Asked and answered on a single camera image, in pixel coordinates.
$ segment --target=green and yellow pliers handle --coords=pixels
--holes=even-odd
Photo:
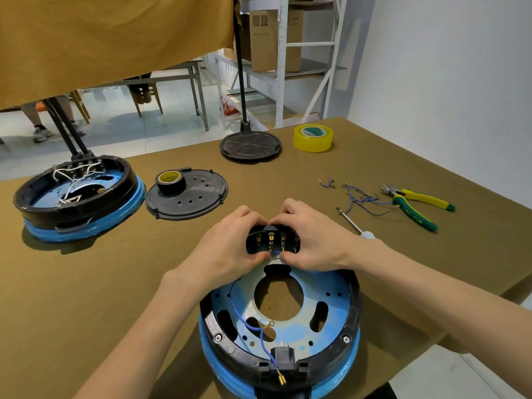
[[[422,195],[420,193],[413,192],[412,190],[409,190],[409,189],[401,189],[401,192],[404,193],[404,196],[396,194],[392,200],[392,203],[399,206],[406,213],[408,217],[410,217],[412,220],[416,221],[416,223],[418,223],[423,228],[429,231],[432,231],[432,232],[436,231],[438,229],[438,226],[434,222],[426,218],[424,215],[422,215],[420,212],[418,212],[415,208],[413,208],[408,202],[408,199],[422,201],[424,203],[429,203],[433,206],[442,208],[447,211],[455,210],[455,207],[453,204],[450,204],[447,201],[443,201],[436,197],[429,196],[429,195]]]

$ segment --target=yellow fabric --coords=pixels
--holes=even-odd
[[[0,0],[0,108],[232,43],[233,0]]]

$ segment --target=screwdriver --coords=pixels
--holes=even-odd
[[[349,222],[349,224],[351,224],[360,234],[360,236],[362,238],[365,238],[365,239],[375,239],[375,235],[373,235],[372,232],[369,232],[369,231],[362,231],[360,229],[360,227],[358,225],[356,225],[353,220],[351,220],[347,214],[345,214],[342,210],[340,210],[340,208],[336,208],[336,210],[338,210],[338,213],[342,214],[342,216]]]

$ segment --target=forearm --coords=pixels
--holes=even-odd
[[[365,268],[371,276],[426,312],[492,371],[532,397],[532,312],[388,247],[381,252],[383,256]]]
[[[147,398],[179,328],[203,297],[179,268],[163,276],[142,315],[75,399]]]

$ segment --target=tiled floor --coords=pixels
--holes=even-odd
[[[189,80],[181,80],[157,85],[163,115],[154,99],[148,105],[141,105],[143,117],[139,118],[125,86],[83,94],[92,117],[90,125],[84,127],[87,135],[83,140],[96,154],[130,157],[218,140],[238,131],[238,121],[223,131],[216,85],[208,85],[209,81],[203,76],[202,82],[208,132],[201,118],[196,116]],[[81,123],[76,107],[73,110]],[[41,118],[44,125],[54,131],[49,115],[42,113]],[[22,112],[0,113],[0,137],[6,143],[0,145],[0,180],[36,174],[53,163],[70,159],[59,135],[34,144],[32,130]],[[524,305],[532,309],[532,298]],[[522,399],[473,356],[461,356],[439,346],[429,349],[390,383],[398,399]]]

